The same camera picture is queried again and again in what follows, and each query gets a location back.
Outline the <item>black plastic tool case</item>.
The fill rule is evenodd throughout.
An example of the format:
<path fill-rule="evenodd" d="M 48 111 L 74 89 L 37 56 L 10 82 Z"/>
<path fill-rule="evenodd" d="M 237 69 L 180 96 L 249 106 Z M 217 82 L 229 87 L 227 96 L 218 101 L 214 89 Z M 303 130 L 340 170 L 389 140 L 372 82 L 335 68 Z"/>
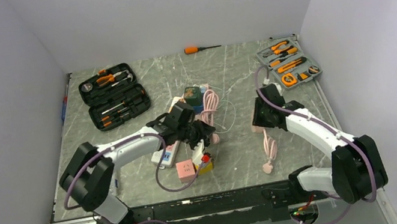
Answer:
<path fill-rule="evenodd" d="M 92 123 L 102 132 L 113 130 L 151 107 L 151 99 L 126 63 L 104 68 L 80 83 Z"/>

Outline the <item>dark green cube adapter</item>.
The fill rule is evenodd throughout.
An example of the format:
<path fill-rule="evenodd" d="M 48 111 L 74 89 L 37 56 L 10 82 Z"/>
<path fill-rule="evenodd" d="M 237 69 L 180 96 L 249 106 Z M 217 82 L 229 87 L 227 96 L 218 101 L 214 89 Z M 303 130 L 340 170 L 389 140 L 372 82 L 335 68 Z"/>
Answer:
<path fill-rule="evenodd" d="M 190 86 L 184 89 L 183 99 L 186 103 L 193 107 L 198 107 L 202 105 L 203 93 L 199 86 Z"/>

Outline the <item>grey plastic tool case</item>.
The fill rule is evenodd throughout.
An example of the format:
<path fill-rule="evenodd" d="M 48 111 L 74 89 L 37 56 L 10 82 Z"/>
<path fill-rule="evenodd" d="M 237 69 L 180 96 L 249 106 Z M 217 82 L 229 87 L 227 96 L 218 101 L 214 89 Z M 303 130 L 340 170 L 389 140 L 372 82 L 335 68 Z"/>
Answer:
<path fill-rule="evenodd" d="M 306 56 L 295 36 L 277 38 L 255 54 L 259 63 L 286 89 L 295 88 L 319 76 L 323 70 Z"/>

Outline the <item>yellow cube socket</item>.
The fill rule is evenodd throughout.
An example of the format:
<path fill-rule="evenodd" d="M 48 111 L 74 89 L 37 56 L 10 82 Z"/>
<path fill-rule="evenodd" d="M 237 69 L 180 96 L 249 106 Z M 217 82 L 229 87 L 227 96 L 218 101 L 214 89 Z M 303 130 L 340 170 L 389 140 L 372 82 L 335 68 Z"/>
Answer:
<path fill-rule="evenodd" d="M 206 165 L 203 164 L 202 166 L 197 166 L 194 165 L 196 173 L 200 175 L 207 174 L 208 172 L 211 172 L 214 168 L 214 162 L 212 160 L 209 161 Z"/>

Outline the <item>blue cube adapter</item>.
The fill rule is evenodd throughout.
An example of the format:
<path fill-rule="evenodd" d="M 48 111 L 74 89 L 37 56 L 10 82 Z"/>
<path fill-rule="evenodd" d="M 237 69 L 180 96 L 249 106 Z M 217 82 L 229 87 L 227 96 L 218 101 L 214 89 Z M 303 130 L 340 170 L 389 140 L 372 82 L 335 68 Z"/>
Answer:
<path fill-rule="evenodd" d="M 192 106 L 192 108 L 193 108 L 193 110 L 195 111 L 195 113 L 196 113 L 197 115 L 201 114 L 201 113 L 203 112 L 203 110 L 204 110 L 203 102 L 198 103 L 198 104 L 194 104 L 194 105 Z"/>

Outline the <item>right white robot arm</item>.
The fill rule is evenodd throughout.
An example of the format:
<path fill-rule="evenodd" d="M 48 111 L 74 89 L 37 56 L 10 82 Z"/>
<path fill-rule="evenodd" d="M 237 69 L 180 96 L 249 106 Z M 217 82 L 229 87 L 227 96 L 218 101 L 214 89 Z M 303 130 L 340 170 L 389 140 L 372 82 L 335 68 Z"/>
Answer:
<path fill-rule="evenodd" d="M 372 138 L 340 131 L 301 103 L 285 101 L 275 84 L 257 90 L 252 125 L 297 135 L 331 159 L 329 168 L 306 165 L 289 174 L 289 194 L 296 201 L 306 200 L 312 192 L 326 192 L 354 204 L 389 181 Z"/>

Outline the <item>white multicolour power strip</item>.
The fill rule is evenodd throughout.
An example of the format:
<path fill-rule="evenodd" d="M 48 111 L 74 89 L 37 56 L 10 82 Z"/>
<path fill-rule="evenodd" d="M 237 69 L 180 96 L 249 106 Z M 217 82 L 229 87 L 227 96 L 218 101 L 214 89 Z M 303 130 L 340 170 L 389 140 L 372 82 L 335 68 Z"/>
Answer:
<path fill-rule="evenodd" d="M 168 145 L 165 152 L 158 150 L 152 154 L 151 162 L 158 164 L 161 157 L 163 157 L 162 162 L 159 166 L 160 169 L 167 169 L 174 166 L 175 159 L 177 156 L 177 151 L 180 145 L 180 141 L 175 141 L 174 144 Z"/>

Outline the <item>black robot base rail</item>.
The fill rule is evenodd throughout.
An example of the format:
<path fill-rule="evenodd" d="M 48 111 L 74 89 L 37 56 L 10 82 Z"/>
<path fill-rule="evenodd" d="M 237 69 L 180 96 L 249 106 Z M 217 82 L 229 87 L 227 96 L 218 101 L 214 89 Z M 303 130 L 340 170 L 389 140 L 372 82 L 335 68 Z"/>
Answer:
<path fill-rule="evenodd" d="M 252 224 L 288 220 L 290 212 L 327 196 L 297 192 L 287 181 L 133 208 L 136 224 Z M 107 224 L 98 219 L 96 224 Z"/>

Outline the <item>pink cube socket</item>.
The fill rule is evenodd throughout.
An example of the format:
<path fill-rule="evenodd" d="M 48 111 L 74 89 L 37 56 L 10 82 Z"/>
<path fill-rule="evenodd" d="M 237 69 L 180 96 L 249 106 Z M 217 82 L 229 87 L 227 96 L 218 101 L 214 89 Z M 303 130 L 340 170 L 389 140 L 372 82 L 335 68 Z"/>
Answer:
<path fill-rule="evenodd" d="M 181 183 L 188 183 L 196 176 L 195 165 L 191 159 L 177 162 L 175 168 L 177 169 L 178 179 Z"/>

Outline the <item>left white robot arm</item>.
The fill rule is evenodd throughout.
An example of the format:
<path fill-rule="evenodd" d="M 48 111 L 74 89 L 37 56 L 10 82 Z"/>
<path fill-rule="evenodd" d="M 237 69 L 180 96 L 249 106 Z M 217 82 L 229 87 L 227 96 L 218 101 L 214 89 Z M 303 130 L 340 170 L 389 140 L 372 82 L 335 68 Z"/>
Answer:
<path fill-rule="evenodd" d="M 134 212 L 109 191 L 114 173 L 144 155 L 165 151 L 176 142 L 187 144 L 192 150 L 192 162 L 203 168 L 211 159 L 206 148 L 215 130 L 196 118 L 191 105 L 177 101 L 170 111 L 127 137 L 96 146 L 82 143 L 59 180 L 66 192 L 64 208 L 95 213 L 108 224 L 134 224 Z"/>

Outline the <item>pink round plug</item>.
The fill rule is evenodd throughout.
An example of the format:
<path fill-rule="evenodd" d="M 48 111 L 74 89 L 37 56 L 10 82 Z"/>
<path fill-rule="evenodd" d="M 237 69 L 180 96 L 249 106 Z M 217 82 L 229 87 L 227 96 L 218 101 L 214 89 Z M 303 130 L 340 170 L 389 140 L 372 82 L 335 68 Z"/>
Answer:
<path fill-rule="evenodd" d="M 274 167 L 273 167 L 273 164 L 272 164 L 271 162 L 265 163 L 265 164 L 262 166 L 262 170 L 263 170 L 263 172 L 265 172 L 266 174 L 271 174 L 272 171 L 273 171 L 273 169 L 274 169 Z"/>

